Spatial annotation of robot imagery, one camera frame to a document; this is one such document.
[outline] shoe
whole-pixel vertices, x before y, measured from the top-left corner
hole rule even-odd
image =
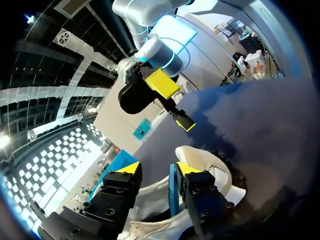
[[[233,202],[235,206],[246,195],[245,189],[232,185],[232,176],[229,169],[210,152],[190,146],[181,146],[176,149],[175,154],[180,162],[200,171],[207,170],[215,176],[215,185],[221,194],[229,202]],[[130,210],[125,228],[118,236],[118,240],[177,240],[185,230],[192,227],[193,224],[187,209],[183,209],[176,216],[163,221],[143,222],[135,220],[153,215],[154,210],[158,213],[161,209],[167,210],[169,208],[168,188],[169,182],[168,177],[166,177],[162,181],[144,187],[139,191],[135,206]]]

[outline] ceiling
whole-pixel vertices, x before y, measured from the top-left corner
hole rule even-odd
[[[67,8],[75,12],[71,17],[59,10],[62,2],[68,1],[23,1],[13,7],[11,18],[16,21],[4,24],[0,137],[9,136],[10,143],[0,149],[2,163],[30,144],[28,131],[48,125],[43,135],[75,122],[72,116],[94,118],[96,113],[88,108],[97,107],[117,79],[105,65],[54,42],[61,30],[115,66],[134,48],[124,22],[112,13],[113,1],[71,0]],[[31,16],[34,21],[28,23]],[[70,122],[52,124],[66,118]]]

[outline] light fixture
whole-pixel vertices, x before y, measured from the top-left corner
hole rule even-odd
[[[27,24],[32,24],[34,21],[35,21],[35,16],[31,15],[31,16],[28,16],[28,15],[25,15],[27,21],[26,23]]]
[[[96,107],[90,107],[90,108],[88,109],[88,112],[89,112],[89,113],[96,113],[96,112],[97,112],[97,108],[96,108]]]
[[[10,143],[10,138],[7,135],[0,134],[0,149],[3,149]]]

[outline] dark blue surface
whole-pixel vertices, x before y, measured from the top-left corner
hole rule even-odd
[[[187,94],[178,105],[197,123],[190,132],[168,116],[136,152],[142,186],[169,173],[176,147],[224,153],[247,178],[242,205],[267,215],[308,194],[317,177],[320,100],[312,79],[247,81]]]

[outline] white wall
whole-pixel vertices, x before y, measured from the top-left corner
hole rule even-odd
[[[93,124],[118,148],[133,155],[142,144],[133,135],[134,131],[143,119],[148,119],[152,122],[161,112],[162,108],[160,103],[156,104],[152,102],[138,114],[127,114],[122,110],[118,101],[119,91],[124,86],[125,84],[120,79],[115,82],[105,98],[104,104],[99,109]]]
[[[182,9],[178,10],[177,15],[190,20],[192,23],[207,31],[225,48],[225,50],[231,56],[235,52],[245,53],[245,50],[239,44],[238,36],[234,36],[231,39],[231,43],[223,35],[218,35],[218,31],[214,31],[214,28],[218,24],[227,23],[231,17],[215,13],[193,15]],[[178,19],[197,30],[198,33],[192,39],[192,41],[196,43],[197,46],[200,47],[225,74],[227,74],[230,71],[230,65],[232,64],[230,57],[205,32],[181,18]],[[219,86],[225,75],[191,42],[187,44],[186,48],[190,52],[191,60],[188,67],[183,71],[183,74],[185,74],[185,76],[190,79],[199,89]],[[181,57],[185,65],[188,63],[189,56],[185,49],[182,50],[182,52],[179,54],[179,57]]]

